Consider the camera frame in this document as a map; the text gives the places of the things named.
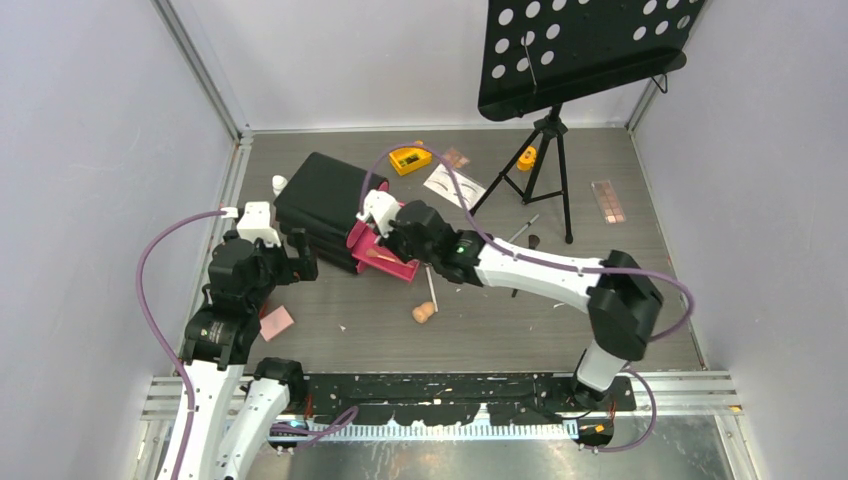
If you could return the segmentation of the orange handled brush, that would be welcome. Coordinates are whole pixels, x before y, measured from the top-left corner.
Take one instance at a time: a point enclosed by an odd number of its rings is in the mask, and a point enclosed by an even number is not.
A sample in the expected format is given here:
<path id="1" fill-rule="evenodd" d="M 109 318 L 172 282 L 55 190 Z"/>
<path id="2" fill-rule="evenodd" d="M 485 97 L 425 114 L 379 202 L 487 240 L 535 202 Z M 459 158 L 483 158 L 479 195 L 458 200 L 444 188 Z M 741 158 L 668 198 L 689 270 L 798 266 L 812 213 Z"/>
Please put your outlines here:
<path id="1" fill-rule="evenodd" d="M 377 251 L 375 249 L 368 249 L 366 251 L 366 255 L 370 258 L 377 258 L 377 259 L 381 259 L 381 260 L 388 261 L 388 262 L 395 262 L 394 258 L 387 256 L 387 255 L 383 255 L 382 253 L 380 253 L 379 251 Z"/>

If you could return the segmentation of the white makeup pencil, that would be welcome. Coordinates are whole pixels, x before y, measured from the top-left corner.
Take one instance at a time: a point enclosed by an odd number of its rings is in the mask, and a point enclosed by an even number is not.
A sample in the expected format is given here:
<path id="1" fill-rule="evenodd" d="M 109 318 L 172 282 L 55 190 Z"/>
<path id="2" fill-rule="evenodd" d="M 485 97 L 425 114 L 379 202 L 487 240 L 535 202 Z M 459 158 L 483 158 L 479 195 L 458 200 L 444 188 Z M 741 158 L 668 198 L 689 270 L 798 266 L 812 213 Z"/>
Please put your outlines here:
<path id="1" fill-rule="evenodd" d="M 438 308 L 438 301 L 437 301 L 437 296 L 436 296 L 436 292 L 435 292 L 433 273 L 432 273 L 431 267 L 429 265 L 425 266 L 425 274 L 426 274 L 426 278 L 427 278 L 427 282 L 428 282 L 430 300 L 431 300 L 431 303 L 433 304 L 433 312 L 438 313 L 439 308 Z"/>

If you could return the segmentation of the black drawer organizer cabinet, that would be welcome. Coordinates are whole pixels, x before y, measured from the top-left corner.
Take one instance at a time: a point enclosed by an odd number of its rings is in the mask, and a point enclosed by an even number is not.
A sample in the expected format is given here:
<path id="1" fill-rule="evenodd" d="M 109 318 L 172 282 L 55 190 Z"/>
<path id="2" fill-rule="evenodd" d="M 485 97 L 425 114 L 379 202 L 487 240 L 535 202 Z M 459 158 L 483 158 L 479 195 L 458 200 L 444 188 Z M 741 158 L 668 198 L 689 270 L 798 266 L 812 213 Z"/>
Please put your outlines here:
<path id="1" fill-rule="evenodd" d="M 279 229 L 286 236 L 303 229 L 318 257 L 356 274 L 359 261 L 347 240 L 357 224 L 366 174 L 363 168 L 311 153 L 274 200 Z"/>

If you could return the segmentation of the white bottle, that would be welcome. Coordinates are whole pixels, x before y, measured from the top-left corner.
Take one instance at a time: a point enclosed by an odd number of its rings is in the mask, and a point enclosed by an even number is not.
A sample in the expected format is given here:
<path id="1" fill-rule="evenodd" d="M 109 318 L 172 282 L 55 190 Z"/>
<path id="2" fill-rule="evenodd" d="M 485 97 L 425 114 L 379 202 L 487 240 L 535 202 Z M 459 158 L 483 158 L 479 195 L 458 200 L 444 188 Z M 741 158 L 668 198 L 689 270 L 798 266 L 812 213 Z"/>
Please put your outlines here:
<path id="1" fill-rule="evenodd" d="M 277 197 L 287 186 L 288 180 L 282 175 L 274 175 L 272 177 L 272 192 L 274 197 Z"/>

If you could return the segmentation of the black makeup brush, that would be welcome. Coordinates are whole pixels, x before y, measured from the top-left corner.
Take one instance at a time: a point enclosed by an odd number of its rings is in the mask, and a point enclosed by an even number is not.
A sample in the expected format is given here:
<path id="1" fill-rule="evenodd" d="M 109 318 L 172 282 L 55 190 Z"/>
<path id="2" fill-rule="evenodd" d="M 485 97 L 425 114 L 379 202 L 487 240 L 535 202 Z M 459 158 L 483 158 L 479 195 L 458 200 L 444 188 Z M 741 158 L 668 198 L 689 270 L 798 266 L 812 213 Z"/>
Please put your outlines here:
<path id="1" fill-rule="evenodd" d="M 539 246 L 539 244 L 540 244 L 540 238 L 537 235 L 531 234 L 531 235 L 528 236 L 528 246 L 527 246 L 528 249 L 536 250 L 537 247 Z M 513 289 L 512 293 L 511 293 L 511 297 L 515 298 L 517 296 L 517 294 L 518 294 L 518 290 Z"/>

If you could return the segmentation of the long eyeshadow palette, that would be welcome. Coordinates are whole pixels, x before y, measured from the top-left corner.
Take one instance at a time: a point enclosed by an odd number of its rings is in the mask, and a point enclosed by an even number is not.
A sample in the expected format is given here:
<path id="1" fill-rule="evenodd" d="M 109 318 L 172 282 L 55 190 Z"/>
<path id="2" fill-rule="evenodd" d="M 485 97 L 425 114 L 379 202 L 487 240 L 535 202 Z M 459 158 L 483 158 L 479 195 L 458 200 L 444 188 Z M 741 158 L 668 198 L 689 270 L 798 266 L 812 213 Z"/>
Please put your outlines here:
<path id="1" fill-rule="evenodd" d="M 606 224 L 621 224 L 626 221 L 621 202 L 609 180 L 594 181 L 591 183 L 591 189 Z"/>

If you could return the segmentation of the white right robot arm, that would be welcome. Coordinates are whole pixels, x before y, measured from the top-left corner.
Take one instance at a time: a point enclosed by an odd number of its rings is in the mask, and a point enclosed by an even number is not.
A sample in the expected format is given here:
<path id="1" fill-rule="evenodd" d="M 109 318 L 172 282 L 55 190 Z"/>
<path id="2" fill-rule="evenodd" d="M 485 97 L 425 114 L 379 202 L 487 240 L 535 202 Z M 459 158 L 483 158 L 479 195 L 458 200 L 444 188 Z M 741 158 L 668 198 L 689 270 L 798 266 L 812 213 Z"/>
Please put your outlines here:
<path id="1" fill-rule="evenodd" d="M 593 340 L 570 385 L 572 400 L 584 410 L 605 403 L 617 374 L 645 356 L 664 298 L 625 252 L 572 258 L 522 248 L 455 230 L 424 202 L 402 205 L 382 191 L 367 195 L 358 217 L 397 258 L 421 261 L 452 283 L 525 291 L 587 314 Z"/>

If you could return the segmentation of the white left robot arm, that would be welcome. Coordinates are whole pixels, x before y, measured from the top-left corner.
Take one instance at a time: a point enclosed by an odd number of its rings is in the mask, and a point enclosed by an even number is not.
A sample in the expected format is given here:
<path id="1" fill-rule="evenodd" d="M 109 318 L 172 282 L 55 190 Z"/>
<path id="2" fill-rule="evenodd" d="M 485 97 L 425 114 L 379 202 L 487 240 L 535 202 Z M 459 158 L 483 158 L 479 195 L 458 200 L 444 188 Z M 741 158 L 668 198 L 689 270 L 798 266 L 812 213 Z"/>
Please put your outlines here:
<path id="1" fill-rule="evenodd" d="M 305 230 L 293 230 L 290 239 L 296 257 L 281 245 L 246 240 L 235 231 L 214 249 L 204 302 L 184 333 L 183 394 L 159 478 L 240 479 L 276 417 L 305 405 L 302 365 L 267 357 L 257 364 L 234 422 L 227 421 L 270 294 L 318 275 Z"/>

